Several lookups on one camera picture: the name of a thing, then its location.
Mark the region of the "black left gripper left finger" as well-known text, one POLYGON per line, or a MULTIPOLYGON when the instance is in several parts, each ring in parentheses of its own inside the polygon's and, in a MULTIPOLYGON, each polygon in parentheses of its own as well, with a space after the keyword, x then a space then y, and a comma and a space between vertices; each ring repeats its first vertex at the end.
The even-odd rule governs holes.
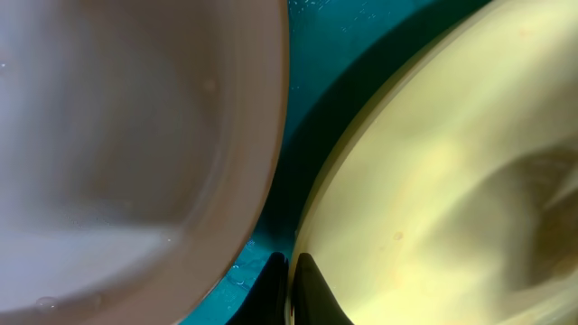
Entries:
POLYGON ((282 253, 269 256, 246 299, 226 325, 285 325, 288 260, 282 253))

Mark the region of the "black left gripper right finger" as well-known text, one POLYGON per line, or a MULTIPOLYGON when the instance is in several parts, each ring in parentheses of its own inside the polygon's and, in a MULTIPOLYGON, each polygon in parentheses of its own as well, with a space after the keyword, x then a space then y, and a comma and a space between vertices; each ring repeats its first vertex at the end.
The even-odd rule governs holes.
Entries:
POLYGON ((353 325, 308 253, 298 256, 292 285, 292 308, 295 325, 353 325))

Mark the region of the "yellow plate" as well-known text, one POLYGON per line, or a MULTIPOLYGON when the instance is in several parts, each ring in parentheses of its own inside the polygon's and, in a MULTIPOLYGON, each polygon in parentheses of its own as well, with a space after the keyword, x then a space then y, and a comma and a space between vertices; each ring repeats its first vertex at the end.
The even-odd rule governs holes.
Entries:
POLYGON ((492 1, 359 111, 307 200, 353 324, 577 321, 577 4, 492 1))

